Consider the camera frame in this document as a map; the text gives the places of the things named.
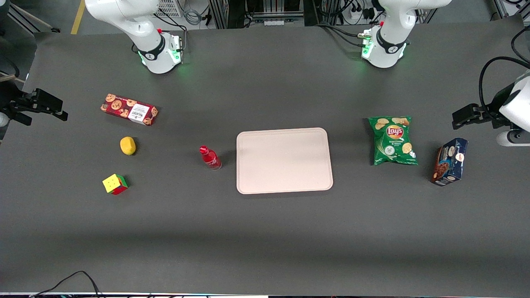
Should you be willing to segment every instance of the gray table surface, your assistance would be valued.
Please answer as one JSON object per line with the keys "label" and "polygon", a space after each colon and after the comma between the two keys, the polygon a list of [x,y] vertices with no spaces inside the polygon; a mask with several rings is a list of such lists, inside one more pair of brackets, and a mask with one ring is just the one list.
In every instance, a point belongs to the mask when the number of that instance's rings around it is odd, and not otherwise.
{"label": "gray table surface", "polygon": [[[0,148],[0,290],[40,291],[82,269],[105,292],[528,297],[528,149],[500,147],[489,124],[451,128],[521,28],[418,25],[391,69],[321,28],[200,30],[165,75],[124,34],[39,35],[25,89],[63,99],[70,118],[13,123]],[[496,63],[487,98],[523,71]],[[107,93],[159,106],[156,124],[101,112]],[[380,115],[412,116],[419,166],[370,164],[363,118]],[[327,130],[333,188],[239,194],[238,133],[301,127]],[[135,156],[120,152],[127,135]],[[434,186],[436,148],[457,136],[470,141],[464,178]],[[118,197],[101,183],[112,173],[131,184]]]}

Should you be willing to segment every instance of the yellow floor line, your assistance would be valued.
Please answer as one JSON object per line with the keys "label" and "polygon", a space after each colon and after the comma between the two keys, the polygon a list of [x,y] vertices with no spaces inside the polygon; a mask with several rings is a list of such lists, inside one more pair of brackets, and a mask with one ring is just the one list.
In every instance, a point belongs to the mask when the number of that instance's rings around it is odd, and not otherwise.
{"label": "yellow floor line", "polygon": [[74,25],[72,26],[72,31],[70,34],[77,34],[79,30],[79,24],[81,24],[81,18],[83,17],[83,12],[85,11],[85,0],[81,0],[79,3],[79,8],[77,9],[77,14],[75,15]]}

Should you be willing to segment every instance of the white robotic arm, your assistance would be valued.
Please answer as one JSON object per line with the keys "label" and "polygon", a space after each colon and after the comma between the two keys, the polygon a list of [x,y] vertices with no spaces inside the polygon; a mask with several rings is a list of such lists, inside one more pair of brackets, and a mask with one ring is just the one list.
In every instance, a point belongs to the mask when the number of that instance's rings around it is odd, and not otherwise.
{"label": "white robotic arm", "polygon": [[492,122],[493,128],[509,126],[497,136],[501,146],[530,146],[530,71],[517,78],[482,107],[468,104],[453,113],[453,128]]}
{"label": "white robotic arm", "polygon": [[434,9],[449,4],[451,0],[379,0],[386,11],[384,25],[364,31],[366,48],[362,58],[380,68],[394,66],[403,56],[405,41],[416,24],[413,10]]}
{"label": "white robotic arm", "polygon": [[85,4],[94,18],[118,27],[131,38],[151,72],[166,73],[181,63],[180,38],[159,32],[147,18],[158,10],[158,0],[85,0]]}

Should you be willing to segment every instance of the robotic arm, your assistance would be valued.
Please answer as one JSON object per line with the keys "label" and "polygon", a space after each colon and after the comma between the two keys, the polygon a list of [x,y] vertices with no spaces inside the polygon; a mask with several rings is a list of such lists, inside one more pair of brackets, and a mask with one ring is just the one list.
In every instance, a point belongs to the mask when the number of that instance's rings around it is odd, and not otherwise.
{"label": "robotic arm", "polygon": [[493,128],[509,126],[497,136],[501,146],[530,146],[530,71],[497,92],[490,104],[468,104],[453,113],[453,129],[490,122]]}
{"label": "robotic arm", "polygon": [[85,4],[94,18],[118,27],[131,38],[151,72],[163,74],[182,62],[181,39],[156,30],[147,18],[158,10],[158,0],[85,0]]}
{"label": "robotic arm", "polygon": [[446,6],[451,0],[379,0],[386,11],[384,25],[377,25],[361,34],[365,49],[361,57],[380,68],[394,66],[403,57],[406,40],[416,24],[413,10]]}
{"label": "robotic arm", "polygon": [[13,82],[0,82],[0,127],[6,126],[9,120],[31,125],[31,117],[22,112],[46,113],[62,121],[68,119],[63,101],[50,93],[41,89],[24,93]]}

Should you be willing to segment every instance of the red cookie box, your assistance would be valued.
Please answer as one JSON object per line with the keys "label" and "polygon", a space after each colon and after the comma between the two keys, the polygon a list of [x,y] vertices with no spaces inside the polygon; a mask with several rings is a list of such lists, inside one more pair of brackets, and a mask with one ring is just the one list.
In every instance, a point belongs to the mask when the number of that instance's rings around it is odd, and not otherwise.
{"label": "red cookie box", "polygon": [[151,104],[110,93],[101,105],[101,110],[107,114],[147,126],[151,126],[158,115],[158,109]]}

